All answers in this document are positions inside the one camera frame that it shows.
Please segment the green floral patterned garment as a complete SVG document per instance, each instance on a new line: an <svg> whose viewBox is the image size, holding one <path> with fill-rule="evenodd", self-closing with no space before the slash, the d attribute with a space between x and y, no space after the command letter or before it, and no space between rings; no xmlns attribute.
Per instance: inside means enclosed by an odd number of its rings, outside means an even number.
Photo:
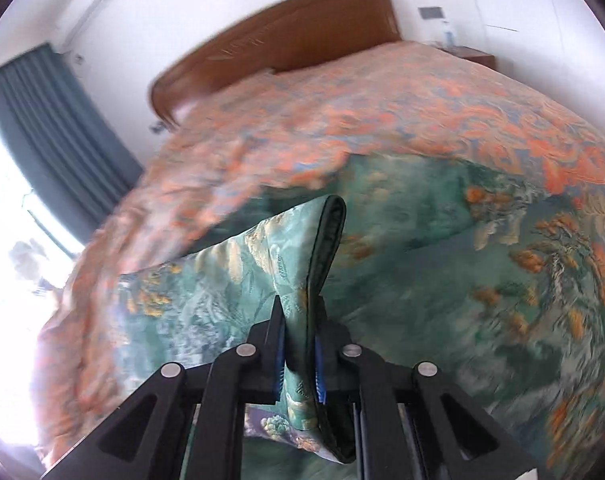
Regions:
<svg viewBox="0 0 605 480"><path fill-rule="evenodd" d="M352 479L348 420L315 400L329 318L384 359L432 360L558 479L605 448L605 263L560 192L490 168L352 156L317 191L259 188L177 259L124 274L114 323L132 392L211 362L279 302L281 400L248 408L247 479Z"/></svg>

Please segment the grey-blue curtain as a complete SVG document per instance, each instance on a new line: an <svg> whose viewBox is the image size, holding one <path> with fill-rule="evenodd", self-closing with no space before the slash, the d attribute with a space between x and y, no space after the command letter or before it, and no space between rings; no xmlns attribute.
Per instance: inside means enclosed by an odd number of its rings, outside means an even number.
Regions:
<svg viewBox="0 0 605 480"><path fill-rule="evenodd" d="M82 244L143 172L49 44L0 66L0 136L40 200Z"/></svg>

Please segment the orange paisley bedspread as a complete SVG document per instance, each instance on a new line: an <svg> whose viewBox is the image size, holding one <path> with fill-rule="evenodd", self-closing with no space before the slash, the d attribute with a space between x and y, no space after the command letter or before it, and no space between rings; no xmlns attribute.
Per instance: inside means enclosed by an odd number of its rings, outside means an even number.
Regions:
<svg viewBox="0 0 605 480"><path fill-rule="evenodd" d="M605 138L547 96L416 42L255 74L195 106L81 255L38 342L43 463L131 393L116 363L122 275L179 258L263 186L317 191L350 157L383 155L471 162L563 193L605 263Z"/></svg>

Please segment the wooden nightstand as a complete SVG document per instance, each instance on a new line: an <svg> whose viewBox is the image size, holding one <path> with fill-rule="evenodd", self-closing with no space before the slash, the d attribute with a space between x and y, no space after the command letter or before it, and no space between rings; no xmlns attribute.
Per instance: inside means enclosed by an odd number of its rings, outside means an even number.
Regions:
<svg viewBox="0 0 605 480"><path fill-rule="evenodd" d="M457 58L488 67L490 70L497 70L496 58L492 54L470 47L451 47L445 48L444 51Z"/></svg>

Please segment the clear bottle on nightstand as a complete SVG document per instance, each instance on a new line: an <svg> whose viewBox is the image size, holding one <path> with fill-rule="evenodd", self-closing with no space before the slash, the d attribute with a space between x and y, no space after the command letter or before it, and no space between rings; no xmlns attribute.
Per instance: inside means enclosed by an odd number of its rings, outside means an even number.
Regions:
<svg viewBox="0 0 605 480"><path fill-rule="evenodd" d="M455 35L453 32L453 28L449 21L442 20L442 36L443 36L443 44L447 50L454 49L456 47Z"/></svg>

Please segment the brown wooden headboard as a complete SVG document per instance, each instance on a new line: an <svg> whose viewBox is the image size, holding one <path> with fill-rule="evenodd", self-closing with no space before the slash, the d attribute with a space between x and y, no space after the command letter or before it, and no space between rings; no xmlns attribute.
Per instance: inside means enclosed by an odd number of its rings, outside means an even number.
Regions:
<svg viewBox="0 0 605 480"><path fill-rule="evenodd" d="M201 100L253 74L321 65L402 39L391 0L285 0L185 54L150 85L171 130Z"/></svg>

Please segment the grey wall panel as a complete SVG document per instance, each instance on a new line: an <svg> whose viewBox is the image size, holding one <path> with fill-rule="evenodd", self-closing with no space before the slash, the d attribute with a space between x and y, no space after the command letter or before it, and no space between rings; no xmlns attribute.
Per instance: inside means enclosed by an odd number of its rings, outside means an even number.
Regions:
<svg viewBox="0 0 605 480"><path fill-rule="evenodd" d="M420 6L418 13L424 21L441 21L444 19L444 12L441 6Z"/></svg>

